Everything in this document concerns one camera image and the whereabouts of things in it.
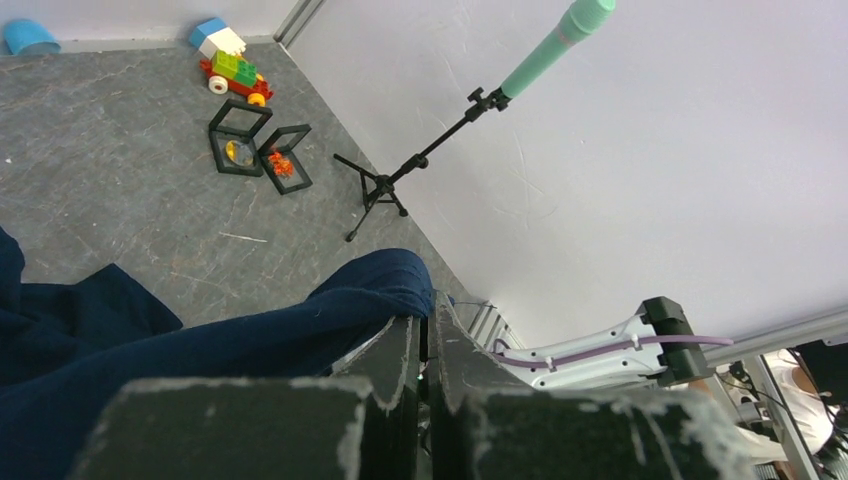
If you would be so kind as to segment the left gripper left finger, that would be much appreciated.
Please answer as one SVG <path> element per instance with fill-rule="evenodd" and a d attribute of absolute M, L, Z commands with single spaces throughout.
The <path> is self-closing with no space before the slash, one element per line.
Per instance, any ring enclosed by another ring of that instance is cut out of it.
<path fill-rule="evenodd" d="M 393 319 L 330 377 L 155 378 L 103 411 L 75 479 L 412 479 L 420 325 Z"/>

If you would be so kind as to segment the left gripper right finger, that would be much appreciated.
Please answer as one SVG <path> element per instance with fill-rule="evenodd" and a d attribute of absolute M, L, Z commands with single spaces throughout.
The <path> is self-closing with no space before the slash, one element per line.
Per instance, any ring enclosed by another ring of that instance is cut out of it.
<path fill-rule="evenodd" d="M 720 408 L 684 390 L 532 389 L 460 327 L 445 294 L 428 322 L 437 479 L 752 479 Z"/>

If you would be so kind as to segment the round gold brooch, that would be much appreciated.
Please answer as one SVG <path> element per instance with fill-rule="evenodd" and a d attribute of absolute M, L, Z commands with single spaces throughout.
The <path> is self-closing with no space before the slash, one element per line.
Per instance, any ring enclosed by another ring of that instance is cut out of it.
<path fill-rule="evenodd" d="M 254 165 L 254 155 L 248 143 L 230 140 L 224 147 L 224 152 L 228 160 L 241 168 L 247 168 Z"/>

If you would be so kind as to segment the navy blue t-shirt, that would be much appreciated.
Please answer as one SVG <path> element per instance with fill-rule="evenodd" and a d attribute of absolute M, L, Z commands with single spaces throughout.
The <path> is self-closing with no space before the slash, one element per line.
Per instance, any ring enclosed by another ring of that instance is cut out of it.
<path fill-rule="evenodd" d="M 355 258 L 302 302 L 187 328 L 110 264 L 75 284 L 26 283 L 1 237 L 1 475 L 62 479 L 128 382 L 162 377 L 326 376 L 394 317 L 424 319 L 433 285 L 414 252 Z"/>

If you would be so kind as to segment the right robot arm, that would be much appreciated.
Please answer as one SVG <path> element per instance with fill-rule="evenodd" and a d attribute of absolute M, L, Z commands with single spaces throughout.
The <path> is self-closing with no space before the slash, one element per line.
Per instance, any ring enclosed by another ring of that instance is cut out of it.
<path fill-rule="evenodd" d="M 622 323 L 575 340 L 513 349 L 503 340 L 494 358 L 539 391 L 664 388 L 711 376 L 702 347 L 733 340 L 696 335 L 680 304 L 660 296 L 643 301 Z"/>

